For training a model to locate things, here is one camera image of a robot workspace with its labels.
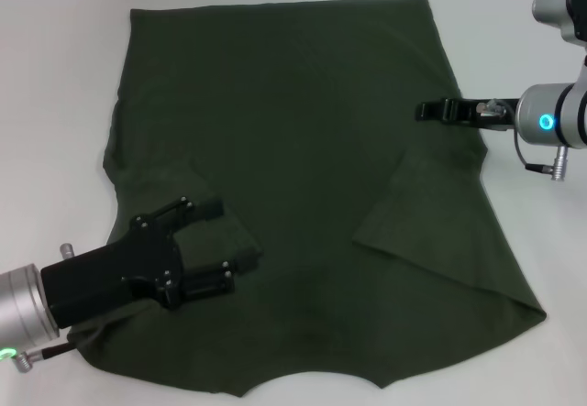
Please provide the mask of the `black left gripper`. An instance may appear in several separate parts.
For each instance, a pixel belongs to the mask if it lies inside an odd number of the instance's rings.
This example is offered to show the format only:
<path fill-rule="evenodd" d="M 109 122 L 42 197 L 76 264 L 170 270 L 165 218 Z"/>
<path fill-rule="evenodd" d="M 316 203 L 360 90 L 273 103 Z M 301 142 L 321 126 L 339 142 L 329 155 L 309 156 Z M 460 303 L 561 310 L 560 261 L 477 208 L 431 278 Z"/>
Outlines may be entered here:
<path fill-rule="evenodd" d="M 74 326 L 142 299 L 168 309 L 235 291 L 235 277 L 254 271 L 259 252 L 183 270 L 175 232 L 224 215 L 221 199 L 186 196 L 142 218 L 116 242 L 41 270 L 47 304 L 60 328 Z"/>

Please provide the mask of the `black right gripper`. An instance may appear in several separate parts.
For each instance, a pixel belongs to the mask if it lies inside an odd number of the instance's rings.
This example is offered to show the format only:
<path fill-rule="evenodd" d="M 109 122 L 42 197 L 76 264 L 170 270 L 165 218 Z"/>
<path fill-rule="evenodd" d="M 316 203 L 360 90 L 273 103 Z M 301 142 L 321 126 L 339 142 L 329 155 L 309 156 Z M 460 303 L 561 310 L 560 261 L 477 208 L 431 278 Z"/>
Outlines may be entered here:
<path fill-rule="evenodd" d="M 515 110 L 520 99 L 463 99 L 464 125 L 495 131 L 515 128 Z M 460 99 L 443 98 L 422 102 L 415 108 L 415 121 L 438 121 L 444 125 L 462 125 Z"/>

